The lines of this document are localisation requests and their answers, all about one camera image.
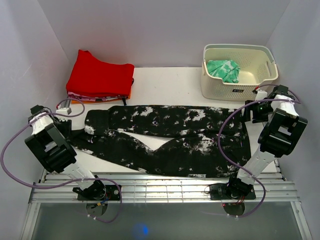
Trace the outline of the black white tie-dye trousers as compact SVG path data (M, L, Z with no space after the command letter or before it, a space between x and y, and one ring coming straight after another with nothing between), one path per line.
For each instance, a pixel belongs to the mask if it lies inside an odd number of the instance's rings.
M209 106L132 105L87 112L71 145L151 175L229 177L251 158L241 113Z

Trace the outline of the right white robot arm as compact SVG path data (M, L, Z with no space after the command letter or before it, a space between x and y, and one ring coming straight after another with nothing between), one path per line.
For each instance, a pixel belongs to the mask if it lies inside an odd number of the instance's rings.
M244 116L253 124L265 123L265 126L253 156L229 178L225 192L232 199L252 193L255 178L271 162L291 154L308 124L296 112L297 98L287 86L276 85L271 93L256 87L253 93L256 98L246 101Z

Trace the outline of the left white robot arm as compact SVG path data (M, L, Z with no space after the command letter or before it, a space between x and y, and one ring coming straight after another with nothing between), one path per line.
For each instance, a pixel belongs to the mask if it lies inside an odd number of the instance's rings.
M24 140L27 147L49 173L57 173L76 180L73 191L87 200L102 200L106 187L90 170L76 160L76 151L68 142L72 121L61 115L54 116L42 105L30 109L31 136Z

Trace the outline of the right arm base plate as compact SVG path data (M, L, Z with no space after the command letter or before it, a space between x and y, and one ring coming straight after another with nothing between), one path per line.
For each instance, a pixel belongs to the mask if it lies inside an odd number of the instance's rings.
M227 183L214 183L205 187L204 193L210 196L211 200L255 200L256 193L254 190L251 190L248 195L244 196L240 193L231 193L227 187Z

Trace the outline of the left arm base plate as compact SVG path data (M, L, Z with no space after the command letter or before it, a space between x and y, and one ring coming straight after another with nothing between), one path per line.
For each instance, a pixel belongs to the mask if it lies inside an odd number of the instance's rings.
M93 197L85 197L83 195L81 195L81 189L79 187L74 187L72 189L72 191L74 193L77 194L76 199L78 201L104 201L104 200L112 200L112 201L119 201L120 200L120 192L118 190L118 188L116 187L116 185L114 184L109 184L109 185L105 185L105 191L103 191L104 196L103 198L97 199L97 198L93 198Z

